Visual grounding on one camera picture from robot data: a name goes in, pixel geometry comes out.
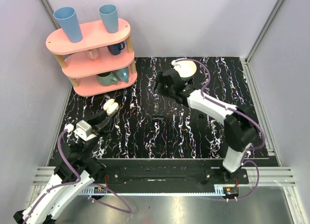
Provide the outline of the white earbud charging case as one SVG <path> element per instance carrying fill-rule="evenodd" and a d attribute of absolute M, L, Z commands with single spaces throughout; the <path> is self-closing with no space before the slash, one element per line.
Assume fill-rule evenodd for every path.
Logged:
<path fill-rule="evenodd" d="M 109 99 L 103 106 L 104 111 L 108 116 L 114 114 L 119 109 L 119 104 L 115 99 Z"/>

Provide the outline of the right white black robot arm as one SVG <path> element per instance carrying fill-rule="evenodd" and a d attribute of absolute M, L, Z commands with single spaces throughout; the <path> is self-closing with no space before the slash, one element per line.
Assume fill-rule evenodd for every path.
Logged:
<path fill-rule="evenodd" d="M 247 107 L 238 107 L 206 95 L 202 89 L 186 85 L 175 69 L 158 72 L 152 90 L 159 95 L 174 99 L 177 103 L 198 110 L 220 122 L 224 127 L 224 136 L 228 145 L 226 156 L 219 170 L 224 183 L 232 183 L 237 178 L 246 152 L 250 145 L 265 134 L 262 128 L 249 117 Z"/>

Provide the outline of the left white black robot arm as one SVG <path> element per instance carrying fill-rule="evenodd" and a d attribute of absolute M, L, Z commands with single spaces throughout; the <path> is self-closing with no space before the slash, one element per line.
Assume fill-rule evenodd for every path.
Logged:
<path fill-rule="evenodd" d="M 83 189 L 104 180 L 105 167 L 91 157 L 91 152 L 99 138 L 109 132 L 114 116 L 114 111 L 106 110 L 64 127 L 52 158 L 53 175 L 32 204 L 14 214 L 18 224 L 55 223 Z"/>

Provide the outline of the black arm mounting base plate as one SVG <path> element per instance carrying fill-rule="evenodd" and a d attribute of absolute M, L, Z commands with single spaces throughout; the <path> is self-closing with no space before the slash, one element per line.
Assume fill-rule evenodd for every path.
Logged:
<path fill-rule="evenodd" d="M 111 181 L 193 180 L 208 184 L 249 184 L 246 169 L 228 173 L 221 159 L 100 159 Z"/>

